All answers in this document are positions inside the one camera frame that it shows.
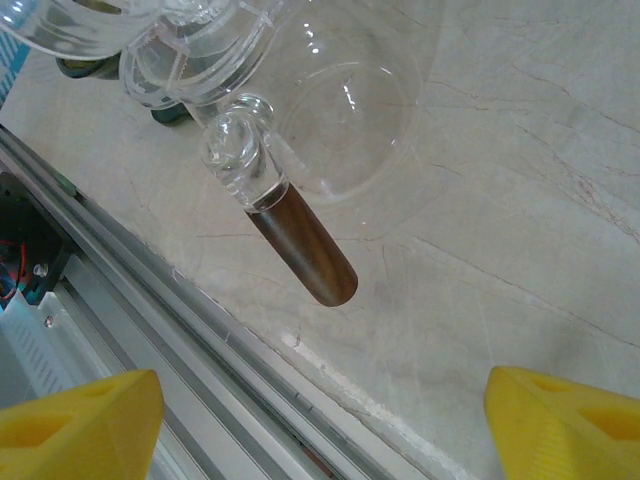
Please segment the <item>clear glass server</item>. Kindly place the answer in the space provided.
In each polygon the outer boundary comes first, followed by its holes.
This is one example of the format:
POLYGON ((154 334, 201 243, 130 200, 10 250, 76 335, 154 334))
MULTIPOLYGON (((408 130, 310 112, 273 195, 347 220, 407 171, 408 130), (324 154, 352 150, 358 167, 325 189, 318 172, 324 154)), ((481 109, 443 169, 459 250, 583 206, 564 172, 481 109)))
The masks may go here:
POLYGON ((322 305, 357 291, 334 237, 391 209, 421 87, 376 0, 292 0, 256 70, 200 113, 204 164, 322 305))

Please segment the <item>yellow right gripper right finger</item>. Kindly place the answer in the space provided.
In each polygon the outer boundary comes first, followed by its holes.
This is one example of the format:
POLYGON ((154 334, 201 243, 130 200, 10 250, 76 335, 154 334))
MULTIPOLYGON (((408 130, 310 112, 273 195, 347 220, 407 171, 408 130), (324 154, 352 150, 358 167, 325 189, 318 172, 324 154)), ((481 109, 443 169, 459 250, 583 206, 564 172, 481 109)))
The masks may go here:
POLYGON ((640 480, 640 399, 498 366, 484 409, 505 480, 640 480))

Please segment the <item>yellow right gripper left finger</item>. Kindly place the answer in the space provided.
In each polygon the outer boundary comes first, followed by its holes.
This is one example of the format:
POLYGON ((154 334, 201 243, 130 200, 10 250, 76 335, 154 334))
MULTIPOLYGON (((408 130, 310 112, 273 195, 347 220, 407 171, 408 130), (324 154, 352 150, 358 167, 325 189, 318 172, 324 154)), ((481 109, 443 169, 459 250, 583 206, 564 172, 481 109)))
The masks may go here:
POLYGON ((2 409, 0 480, 146 480, 163 413, 152 370, 2 409))

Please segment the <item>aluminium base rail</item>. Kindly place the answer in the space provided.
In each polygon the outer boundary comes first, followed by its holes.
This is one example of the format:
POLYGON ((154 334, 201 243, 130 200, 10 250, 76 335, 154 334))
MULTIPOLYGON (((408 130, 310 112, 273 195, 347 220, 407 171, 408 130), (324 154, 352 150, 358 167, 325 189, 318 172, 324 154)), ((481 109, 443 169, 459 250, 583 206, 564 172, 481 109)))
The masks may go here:
MULTIPOLYGON (((126 370, 159 377, 164 423, 151 480, 445 480, 309 382, 214 300, 0 125, 16 176, 72 253, 36 306, 75 386, 126 370)), ((38 398, 0 338, 0 407, 38 398)))

